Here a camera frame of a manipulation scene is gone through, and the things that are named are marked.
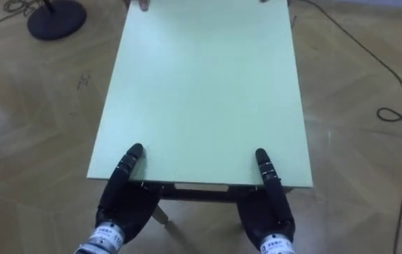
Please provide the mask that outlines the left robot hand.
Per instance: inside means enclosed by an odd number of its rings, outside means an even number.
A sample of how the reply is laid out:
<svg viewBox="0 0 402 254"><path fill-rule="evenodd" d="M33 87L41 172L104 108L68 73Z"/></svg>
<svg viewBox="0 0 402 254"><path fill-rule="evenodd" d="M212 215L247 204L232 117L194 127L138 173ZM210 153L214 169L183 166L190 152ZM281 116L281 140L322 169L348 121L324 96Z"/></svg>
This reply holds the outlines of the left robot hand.
<svg viewBox="0 0 402 254"><path fill-rule="evenodd" d="M150 220L160 201L160 187L130 180L135 165L144 155L140 143L131 146L110 176L99 200L95 226L113 224L123 232L123 242L132 241Z"/></svg>

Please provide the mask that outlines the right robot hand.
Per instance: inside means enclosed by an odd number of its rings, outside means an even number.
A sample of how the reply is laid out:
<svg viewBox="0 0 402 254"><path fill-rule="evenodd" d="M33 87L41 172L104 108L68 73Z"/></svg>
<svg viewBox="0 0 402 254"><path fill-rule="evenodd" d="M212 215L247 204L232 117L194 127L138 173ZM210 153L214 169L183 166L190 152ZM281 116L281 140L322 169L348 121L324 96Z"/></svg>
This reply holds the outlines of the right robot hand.
<svg viewBox="0 0 402 254"><path fill-rule="evenodd" d="M264 187L249 190L236 202L245 233L257 249L266 238L283 236L292 243L296 223L281 179L266 150L257 149L255 157Z"/></svg>

